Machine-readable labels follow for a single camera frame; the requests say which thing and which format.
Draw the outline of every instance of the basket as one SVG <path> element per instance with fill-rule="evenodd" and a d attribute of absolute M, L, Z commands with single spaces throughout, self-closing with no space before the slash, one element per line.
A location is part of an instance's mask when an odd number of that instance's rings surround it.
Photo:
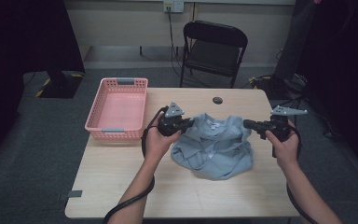
<path fill-rule="evenodd" d="M 98 140 L 140 139 L 146 93 L 146 78 L 103 78 L 87 118 L 86 130 Z"/>

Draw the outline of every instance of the shirt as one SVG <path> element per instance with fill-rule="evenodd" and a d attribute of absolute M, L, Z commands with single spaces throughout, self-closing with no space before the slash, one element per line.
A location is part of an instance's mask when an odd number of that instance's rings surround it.
<path fill-rule="evenodd" d="M 253 151 L 247 137 L 251 130 L 243 119 L 214 119 L 206 113 L 192 118 L 194 124 L 173 144 L 171 157 L 178 164 L 212 180 L 229 179 L 248 171 Z"/>

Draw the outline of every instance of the wall outlet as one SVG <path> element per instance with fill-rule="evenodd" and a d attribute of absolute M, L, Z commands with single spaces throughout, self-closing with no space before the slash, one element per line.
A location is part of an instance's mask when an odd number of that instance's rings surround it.
<path fill-rule="evenodd" d="M 173 11 L 174 12 L 183 12 L 185 9 L 185 3 L 183 1 L 174 1 L 173 2 Z"/>
<path fill-rule="evenodd" d="M 168 12 L 168 8 L 170 9 L 170 12 L 173 12 L 173 0 L 172 1 L 163 1 L 162 2 L 162 11 Z"/>
<path fill-rule="evenodd" d="M 162 7 L 163 7 L 162 10 L 164 12 L 168 12 L 168 9 L 169 9 L 170 12 L 183 13 L 183 11 L 185 10 L 185 2 L 184 1 L 173 1 L 173 0 L 163 1 Z"/>

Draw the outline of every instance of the black curtain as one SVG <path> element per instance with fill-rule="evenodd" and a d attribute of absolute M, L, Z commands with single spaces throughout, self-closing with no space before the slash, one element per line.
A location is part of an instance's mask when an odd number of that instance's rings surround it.
<path fill-rule="evenodd" d="M 0 142 L 13 122 L 27 72 L 84 73 L 62 0 L 0 0 Z"/>
<path fill-rule="evenodd" d="M 358 0 L 323 1 L 298 70 L 358 157 Z"/>

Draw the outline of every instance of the black folding chair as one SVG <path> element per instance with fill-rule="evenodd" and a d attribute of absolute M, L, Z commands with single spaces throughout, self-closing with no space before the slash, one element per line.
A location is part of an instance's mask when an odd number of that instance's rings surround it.
<path fill-rule="evenodd" d="M 191 75 L 195 69 L 231 77 L 230 88 L 233 88 L 248 45 L 246 34 L 236 27 L 209 21 L 191 21 L 183 33 L 185 47 L 179 87 L 184 84 L 187 67 Z"/>

